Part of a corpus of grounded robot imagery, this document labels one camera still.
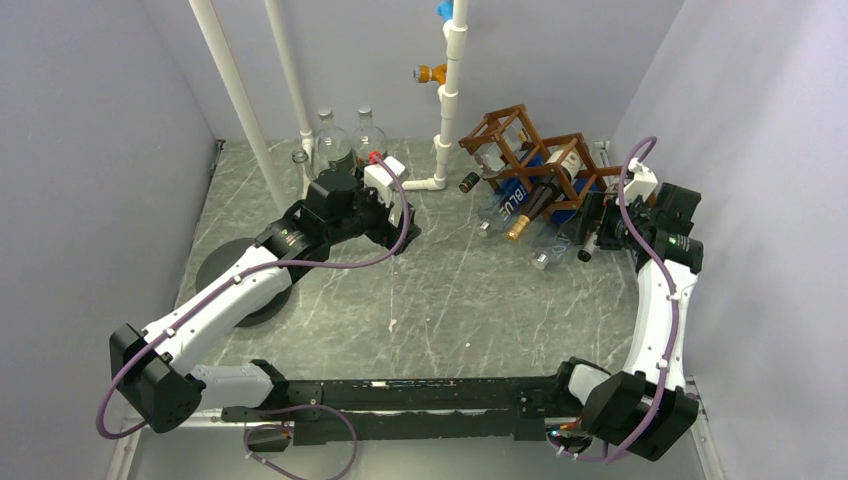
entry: white pipe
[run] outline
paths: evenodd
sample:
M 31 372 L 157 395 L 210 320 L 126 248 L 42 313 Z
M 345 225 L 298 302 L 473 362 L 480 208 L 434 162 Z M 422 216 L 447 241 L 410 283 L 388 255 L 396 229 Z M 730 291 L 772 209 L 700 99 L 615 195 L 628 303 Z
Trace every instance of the white pipe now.
M 279 0 L 265 0 L 265 10 L 268 11 L 268 21 L 271 22 L 271 31 L 274 33 L 274 42 L 277 44 L 277 53 L 280 55 L 280 63 L 283 64 L 283 73 L 286 75 L 286 83 L 289 86 L 294 112 L 297 115 L 297 123 L 300 126 L 301 146 L 306 150 L 309 158 L 312 158 L 312 128 L 309 126 L 309 116 L 306 114 L 306 106 L 303 103 L 303 92 L 300 89 L 300 80 L 294 66 L 294 57 L 291 53 L 288 36 L 286 35 L 283 12 L 280 9 Z
M 433 139 L 436 146 L 436 173 L 427 180 L 412 180 L 403 183 L 407 190 L 442 190 L 445 188 L 447 177 L 448 157 L 453 130 L 453 117 L 456 114 L 457 98 L 459 96 L 459 70 L 462 56 L 465 52 L 465 36 L 468 33 L 468 25 L 465 23 L 468 11 L 466 0 L 455 0 L 453 4 L 453 18 L 445 22 L 443 31 L 447 39 L 448 72 L 445 84 L 439 87 L 439 101 L 441 101 L 442 124 L 439 134 Z
M 230 101 L 233 102 L 233 107 L 236 109 L 241 126 L 245 135 L 247 135 L 247 141 L 250 142 L 250 148 L 253 149 L 262 175 L 265 176 L 265 181 L 268 183 L 271 198 L 274 199 L 274 204 L 277 205 L 280 214 L 283 214 L 288 209 L 288 203 L 283 195 L 283 186 L 274 164 L 271 162 L 271 154 L 268 152 L 268 146 L 262 136 L 262 128 L 259 126 L 259 120 L 256 119 L 253 107 L 250 105 L 250 99 L 236 68 L 233 54 L 229 45 L 227 45 L 224 30 L 221 29 L 221 22 L 215 13 L 215 7 L 212 6 L 211 0 L 189 0 L 189 3 L 194 11 L 194 16 L 197 18 L 197 23 L 200 25 L 200 31 L 203 32 L 203 38 L 206 39 L 206 44 L 212 53 L 212 58 L 215 60 L 215 65 L 218 67 L 218 72 L 224 80 Z

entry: marble tabletop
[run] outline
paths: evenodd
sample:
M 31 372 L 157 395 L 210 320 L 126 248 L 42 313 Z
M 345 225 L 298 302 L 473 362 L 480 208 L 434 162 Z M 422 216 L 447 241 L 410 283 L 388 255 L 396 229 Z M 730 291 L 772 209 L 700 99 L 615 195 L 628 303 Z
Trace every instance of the marble tabletop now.
M 290 200 L 295 141 L 272 142 Z M 394 140 L 389 154 L 411 178 L 433 174 L 430 140 Z M 286 377 L 424 378 L 547 375 L 572 355 L 620 369 L 637 307 L 635 274 L 623 252 L 600 252 L 537 270 L 529 263 L 534 222 L 517 244 L 480 237 L 477 207 L 491 191 L 456 188 L 473 162 L 452 152 L 448 188 L 411 192 L 422 235 L 403 255 L 358 270 L 315 269 L 272 320 L 236 328 L 203 363 L 270 361 Z M 246 142 L 226 142 L 197 225 L 178 303 L 194 295 L 200 264 L 215 248 L 254 237 L 279 214 Z M 365 238 L 333 248 L 331 261 L 384 250 Z

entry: champagne bottle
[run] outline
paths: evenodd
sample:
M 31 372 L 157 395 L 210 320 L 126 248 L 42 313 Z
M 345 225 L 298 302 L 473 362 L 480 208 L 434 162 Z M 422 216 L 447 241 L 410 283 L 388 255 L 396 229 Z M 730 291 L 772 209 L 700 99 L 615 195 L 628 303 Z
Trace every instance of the champagne bottle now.
M 580 171 L 580 166 L 583 162 L 580 161 L 580 156 L 571 151 L 567 155 L 563 149 L 554 152 L 546 163 L 559 163 L 565 170 L 565 176 L 569 182 L 573 182 Z M 518 241 L 521 232 L 527 228 L 527 225 L 550 207 L 563 194 L 562 185 L 555 174 L 551 173 L 540 178 L 530 192 L 530 198 L 521 207 L 521 213 L 512 224 L 512 227 L 506 232 L 506 238 L 511 242 Z

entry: floor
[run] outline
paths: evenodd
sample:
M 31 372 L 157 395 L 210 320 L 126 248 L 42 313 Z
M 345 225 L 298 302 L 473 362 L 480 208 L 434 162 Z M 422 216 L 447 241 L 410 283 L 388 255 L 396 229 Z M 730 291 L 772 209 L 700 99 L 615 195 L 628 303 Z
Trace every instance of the floor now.
M 271 144 L 283 185 L 295 198 L 295 141 Z M 394 155 L 423 179 L 435 168 L 430 140 L 395 140 Z M 204 363 L 264 358 L 292 379 L 488 377 L 553 374 L 570 356 L 620 369 L 630 348 L 637 291 L 623 252 L 601 252 L 537 270 L 530 243 L 475 233 L 478 205 L 491 193 L 456 187 L 474 164 L 457 149 L 448 188 L 413 192 L 423 234 L 391 261 L 355 271 L 316 269 L 271 321 L 234 329 Z M 179 303 L 194 295 L 203 259 L 219 245 L 253 237 L 278 217 L 246 142 L 227 142 L 195 233 Z M 361 261 L 382 250 L 364 238 L 331 260 Z

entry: white wall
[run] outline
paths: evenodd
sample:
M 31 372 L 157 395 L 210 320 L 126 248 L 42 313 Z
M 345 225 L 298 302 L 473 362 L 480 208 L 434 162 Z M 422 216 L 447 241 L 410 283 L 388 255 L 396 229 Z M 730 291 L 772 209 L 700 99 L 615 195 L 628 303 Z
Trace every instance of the white wall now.
M 848 7 L 687 0 L 614 137 L 703 193 L 686 335 L 729 478 L 846 478 Z
M 99 479 L 109 335 L 173 305 L 214 139 L 141 2 L 0 10 L 0 478 Z
M 415 65 L 446 61 L 438 0 L 279 0 L 287 16 L 313 128 L 330 105 L 356 128 L 356 107 L 374 107 L 389 136 L 432 138 L 436 84 Z M 218 138 L 244 138 L 188 2 L 144 0 Z M 582 131 L 610 138 L 683 0 L 516 2 L 471 0 L 456 135 L 483 113 L 527 105 L 542 135 Z M 291 111 L 264 2 L 215 0 L 267 138 L 294 138 Z

